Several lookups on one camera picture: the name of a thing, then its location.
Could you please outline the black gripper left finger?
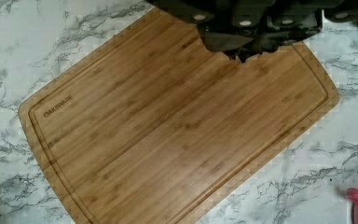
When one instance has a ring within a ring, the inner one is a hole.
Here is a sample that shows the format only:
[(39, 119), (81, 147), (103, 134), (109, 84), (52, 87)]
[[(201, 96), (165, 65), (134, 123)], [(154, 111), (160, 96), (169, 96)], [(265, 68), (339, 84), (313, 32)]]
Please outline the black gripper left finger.
[(250, 20), (200, 23), (199, 35), (208, 51), (222, 52), (230, 60), (246, 61), (255, 55), (255, 28)]

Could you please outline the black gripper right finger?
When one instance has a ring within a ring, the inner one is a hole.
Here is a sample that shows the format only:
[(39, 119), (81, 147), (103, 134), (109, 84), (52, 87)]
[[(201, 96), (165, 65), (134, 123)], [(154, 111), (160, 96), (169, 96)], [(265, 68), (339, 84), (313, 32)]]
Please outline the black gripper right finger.
[(323, 28), (322, 11), (312, 13), (279, 16), (275, 20), (267, 16), (267, 24), (260, 29), (260, 33), (245, 45), (245, 59), (264, 52), (275, 52), (281, 46), (291, 46), (296, 42), (317, 35)]

